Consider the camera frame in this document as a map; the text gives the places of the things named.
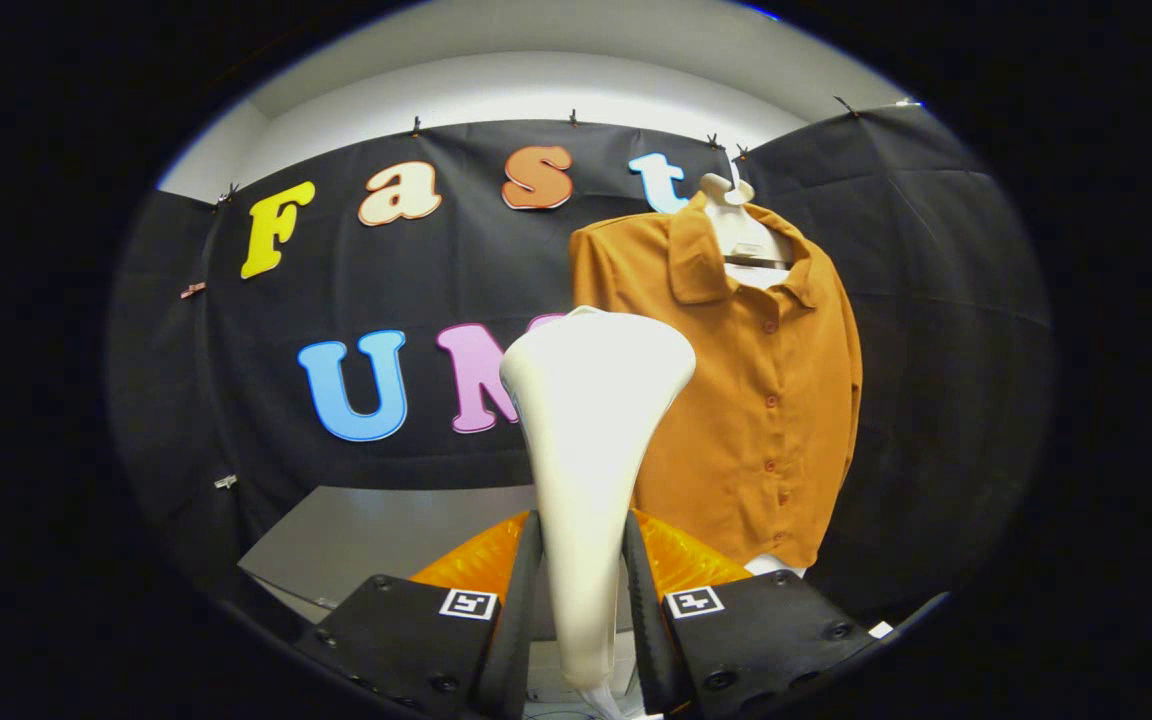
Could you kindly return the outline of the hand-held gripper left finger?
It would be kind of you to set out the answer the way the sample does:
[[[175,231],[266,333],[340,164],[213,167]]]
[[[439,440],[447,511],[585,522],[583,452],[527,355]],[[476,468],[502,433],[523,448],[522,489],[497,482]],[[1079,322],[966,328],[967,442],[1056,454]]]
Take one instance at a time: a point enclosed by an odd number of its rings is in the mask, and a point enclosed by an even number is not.
[[[520,719],[541,555],[520,511],[415,578],[372,575],[294,647],[370,719]]]

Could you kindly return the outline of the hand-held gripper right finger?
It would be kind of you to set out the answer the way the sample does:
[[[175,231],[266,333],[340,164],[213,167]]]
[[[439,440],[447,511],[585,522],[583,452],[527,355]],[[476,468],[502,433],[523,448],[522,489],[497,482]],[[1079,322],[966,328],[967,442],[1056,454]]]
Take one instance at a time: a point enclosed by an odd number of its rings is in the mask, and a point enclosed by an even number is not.
[[[881,647],[794,571],[750,574],[645,511],[622,558],[649,715],[772,719]]]

